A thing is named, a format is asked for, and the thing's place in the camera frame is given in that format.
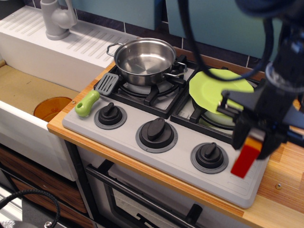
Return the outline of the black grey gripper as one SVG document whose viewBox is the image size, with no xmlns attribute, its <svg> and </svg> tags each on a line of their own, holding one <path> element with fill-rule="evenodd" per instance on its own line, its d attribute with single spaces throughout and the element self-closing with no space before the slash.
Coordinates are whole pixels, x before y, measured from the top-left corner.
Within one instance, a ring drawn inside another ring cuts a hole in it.
<svg viewBox="0 0 304 228">
<path fill-rule="evenodd" d="M 252 93 L 224 90 L 221 95 L 217 110 L 233 118 L 235 150 L 241 148 L 253 128 L 266 133 L 258 160 L 269 157 L 282 143 L 304 143 L 304 136 L 290 129 L 304 127 L 304 114 L 293 105 L 296 92 L 285 91 L 265 80 Z"/>
</svg>

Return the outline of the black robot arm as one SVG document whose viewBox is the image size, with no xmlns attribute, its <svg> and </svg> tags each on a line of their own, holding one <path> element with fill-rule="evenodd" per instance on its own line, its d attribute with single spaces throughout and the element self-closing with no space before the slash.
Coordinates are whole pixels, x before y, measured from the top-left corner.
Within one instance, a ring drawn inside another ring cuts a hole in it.
<svg viewBox="0 0 304 228">
<path fill-rule="evenodd" d="M 218 110 L 233 118 L 232 146 L 240 149 L 251 129 L 265 133 L 258 159 L 267 158 L 282 143 L 303 146 L 304 114 L 293 102 L 304 96 L 304 3 L 301 0 L 238 0 L 237 6 L 252 17 L 262 18 L 271 29 L 272 19 L 282 21 L 278 52 L 265 60 L 265 82 L 252 93 L 225 90 Z"/>
</svg>

